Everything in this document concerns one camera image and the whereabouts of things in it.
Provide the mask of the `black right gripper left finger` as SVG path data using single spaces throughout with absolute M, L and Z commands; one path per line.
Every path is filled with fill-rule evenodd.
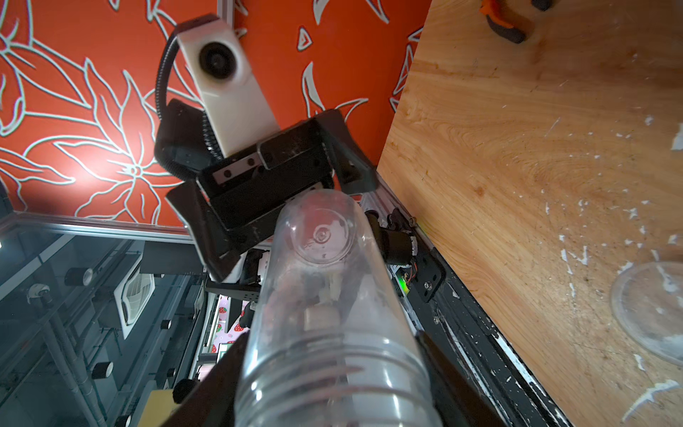
M 163 427 L 235 426 L 235 400 L 248 334 L 242 334 Z

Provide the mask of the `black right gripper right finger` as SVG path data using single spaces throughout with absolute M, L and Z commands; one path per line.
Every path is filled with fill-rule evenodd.
M 434 407 L 443 426 L 504 427 L 503 419 L 425 334 L 415 337 L 430 378 Z

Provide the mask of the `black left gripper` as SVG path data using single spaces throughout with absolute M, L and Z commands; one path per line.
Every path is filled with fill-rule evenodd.
M 223 161 L 198 175 L 199 186 L 185 181 L 165 197 L 215 282 L 231 275 L 239 251 L 273 235 L 289 199 L 318 185 L 332 189 L 332 169 L 345 194 L 372 192 L 379 186 L 375 166 L 352 138 L 339 110 L 327 110 L 287 129 L 259 144 L 253 154 L 260 165 L 248 165 L 245 172 L 227 177 L 229 165 Z

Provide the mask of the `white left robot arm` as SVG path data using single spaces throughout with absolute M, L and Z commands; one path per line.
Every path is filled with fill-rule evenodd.
M 155 103 L 155 158 L 180 180 L 166 201 L 214 281 L 273 235 L 282 208 L 302 192 L 377 188 L 375 167 L 338 110 L 279 126 L 233 28 L 213 14 L 170 35 Z

